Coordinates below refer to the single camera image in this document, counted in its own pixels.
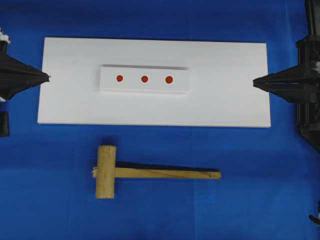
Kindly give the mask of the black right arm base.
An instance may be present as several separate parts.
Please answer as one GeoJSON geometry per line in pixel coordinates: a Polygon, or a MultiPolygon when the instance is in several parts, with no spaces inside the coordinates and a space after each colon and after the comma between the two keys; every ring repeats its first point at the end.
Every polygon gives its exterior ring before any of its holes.
{"type": "Polygon", "coordinates": [[[320,35],[320,0],[305,0],[308,34],[320,35]]]}

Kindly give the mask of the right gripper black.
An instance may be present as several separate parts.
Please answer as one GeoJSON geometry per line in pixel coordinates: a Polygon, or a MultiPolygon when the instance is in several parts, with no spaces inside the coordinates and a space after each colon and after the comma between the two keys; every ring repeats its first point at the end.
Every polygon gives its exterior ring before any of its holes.
{"type": "Polygon", "coordinates": [[[304,137],[320,135],[320,37],[296,43],[298,65],[253,80],[253,86],[297,105],[297,127],[304,137]],[[286,84],[301,81],[299,84],[286,84]]]}

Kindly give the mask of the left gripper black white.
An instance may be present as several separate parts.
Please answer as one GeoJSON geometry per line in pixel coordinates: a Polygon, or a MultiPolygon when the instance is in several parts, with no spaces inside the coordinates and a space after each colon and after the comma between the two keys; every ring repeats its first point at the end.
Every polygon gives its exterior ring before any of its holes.
{"type": "Polygon", "coordinates": [[[11,38],[0,29],[0,72],[6,74],[16,74],[20,76],[40,77],[42,80],[27,81],[0,81],[0,97],[4,100],[11,100],[17,93],[29,88],[36,87],[42,83],[49,82],[50,76],[41,70],[27,65],[9,55],[7,55],[8,45],[11,38]]]}

